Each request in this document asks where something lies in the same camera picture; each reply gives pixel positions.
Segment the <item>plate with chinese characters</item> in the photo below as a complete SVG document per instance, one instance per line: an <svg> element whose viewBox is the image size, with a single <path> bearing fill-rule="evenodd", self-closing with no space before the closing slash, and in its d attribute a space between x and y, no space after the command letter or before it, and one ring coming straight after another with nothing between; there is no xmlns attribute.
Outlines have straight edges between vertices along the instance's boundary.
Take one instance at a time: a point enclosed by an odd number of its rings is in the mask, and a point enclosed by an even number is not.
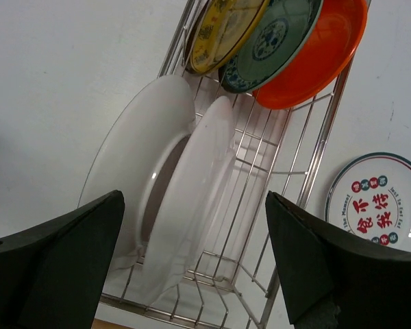
<svg viewBox="0 0 411 329"><path fill-rule="evenodd" d="M224 89L245 93L283 71L309 38L322 5L323 0L270 0L248 41L219 69Z"/></svg>
<svg viewBox="0 0 411 329"><path fill-rule="evenodd" d="M383 152L355 159L335 179L325 219L374 243L411 252L411 162Z"/></svg>
<svg viewBox="0 0 411 329"><path fill-rule="evenodd" d="M210 0L190 32L187 70L206 74L224 65L247 41L269 0Z"/></svg>

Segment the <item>enamel plate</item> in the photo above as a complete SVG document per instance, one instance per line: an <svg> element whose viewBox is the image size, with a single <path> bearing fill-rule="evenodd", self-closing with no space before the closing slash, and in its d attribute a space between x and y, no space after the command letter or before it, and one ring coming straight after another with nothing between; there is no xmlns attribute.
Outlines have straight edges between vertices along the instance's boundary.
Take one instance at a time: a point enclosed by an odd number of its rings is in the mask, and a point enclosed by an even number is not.
<svg viewBox="0 0 411 329"><path fill-rule="evenodd" d="M190 137L158 210L142 268L144 304L176 286L198 260L235 159L232 105L220 97Z"/></svg>
<svg viewBox="0 0 411 329"><path fill-rule="evenodd" d="M354 160L335 179L325 216L352 234L411 252L411 162L390 153Z"/></svg>

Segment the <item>yellow plate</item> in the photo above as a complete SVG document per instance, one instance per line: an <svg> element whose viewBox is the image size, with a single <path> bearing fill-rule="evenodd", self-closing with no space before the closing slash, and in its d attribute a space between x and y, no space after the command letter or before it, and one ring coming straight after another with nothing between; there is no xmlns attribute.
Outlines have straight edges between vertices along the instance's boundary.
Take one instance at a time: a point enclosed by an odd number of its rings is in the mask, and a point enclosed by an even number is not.
<svg viewBox="0 0 411 329"><path fill-rule="evenodd" d="M188 42L192 45L188 70L205 74L223 66L247 41L268 3L269 0L210 0L189 35L191 39L197 34L194 41Z"/></svg>

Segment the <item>green plate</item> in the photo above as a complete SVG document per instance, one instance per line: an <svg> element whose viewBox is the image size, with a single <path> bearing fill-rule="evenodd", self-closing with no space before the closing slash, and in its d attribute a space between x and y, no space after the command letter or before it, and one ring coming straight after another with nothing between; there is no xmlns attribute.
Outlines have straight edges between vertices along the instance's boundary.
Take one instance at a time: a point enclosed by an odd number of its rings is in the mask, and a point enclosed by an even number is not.
<svg viewBox="0 0 411 329"><path fill-rule="evenodd" d="M303 47L322 5L323 0L270 0L247 43L219 69L224 89L245 93L272 80Z"/></svg>

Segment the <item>white plate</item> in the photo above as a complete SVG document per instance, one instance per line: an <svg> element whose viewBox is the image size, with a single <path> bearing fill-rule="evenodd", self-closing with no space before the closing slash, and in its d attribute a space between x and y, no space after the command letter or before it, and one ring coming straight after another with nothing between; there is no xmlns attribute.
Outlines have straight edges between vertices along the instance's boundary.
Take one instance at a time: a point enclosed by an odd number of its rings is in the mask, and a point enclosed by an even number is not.
<svg viewBox="0 0 411 329"><path fill-rule="evenodd" d="M140 285L145 304L176 286L201 255L235 159L232 105L220 97L190 137L158 211Z"/></svg>
<svg viewBox="0 0 411 329"><path fill-rule="evenodd" d="M335 179L325 216L352 234L411 252L411 162L390 153L354 160Z"/></svg>
<svg viewBox="0 0 411 329"><path fill-rule="evenodd" d="M92 164L79 205L114 189L122 191L125 214L112 269L134 264L141 245L142 218L158 173L194 127L195 105L189 85L180 76L167 75L144 87L108 133Z"/></svg>

